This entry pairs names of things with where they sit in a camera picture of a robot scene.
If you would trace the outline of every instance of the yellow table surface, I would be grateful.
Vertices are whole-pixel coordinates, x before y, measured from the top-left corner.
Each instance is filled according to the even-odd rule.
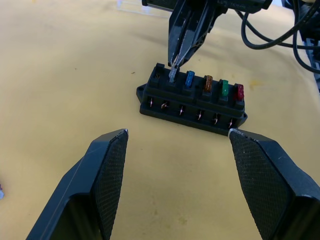
[[[249,20],[275,38],[293,13],[271,6]],[[243,84],[241,129],[277,140],[320,184],[313,74],[289,48],[247,48],[240,26],[232,10],[218,18],[181,71]],[[260,239],[229,139],[139,113],[136,87],[167,62],[168,17],[114,0],[3,0],[0,32],[1,240],[25,239],[90,142],[120,128],[129,142],[112,240]]]

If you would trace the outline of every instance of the black cable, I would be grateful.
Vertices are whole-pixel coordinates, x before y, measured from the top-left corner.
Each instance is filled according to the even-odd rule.
[[[294,11],[294,24],[296,24],[299,20],[300,10],[299,10],[299,4],[297,0],[293,0],[293,11]],[[315,74],[320,74],[320,70],[316,69],[314,67],[311,67],[307,65],[299,56],[298,53],[298,47],[297,47],[297,39],[298,39],[298,32],[296,31],[293,34],[293,54],[297,62],[304,68],[307,69],[310,72],[313,72]]]
[[[295,32],[297,32],[314,15],[314,13],[318,10],[319,7],[320,7],[320,0],[315,0],[315,2],[310,7],[309,11],[289,31],[287,31],[285,34],[283,34],[282,36],[278,37],[275,40],[272,40],[270,42],[260,44],[260,45],[251,43],[247,38],[246,25],[247,25],[249,13],[246,12],[241,24],[242,40],[244,44],[251,49],[262,50],[262,49],[271,48],[275,45],[282,43],[284,40],[288,39]]]
[[[238,16],[243,20],[244,19],[244,14],[240,11],[235,10],[235,12],[238,14]],[[247,20],[246,21],[246,25],[248,26],[248,28],[259,38],[261,38],[262,40],[266,41],[266,42],[271,42],[273,41],[271,38],[268,38],[264,35],[262,35],[257,29],[255,29],[254,26],[251,25],[251,23]],[[290,43],[285,43],[285,42],[280,42],[277,45],[282,46],[282,47],[286,47],[286,48],[293,48],[294,46]],[[298,49],[305,49],[305,50],[320,50],[320,46],[303,46],[303,45],[298,45],[297,46]]]

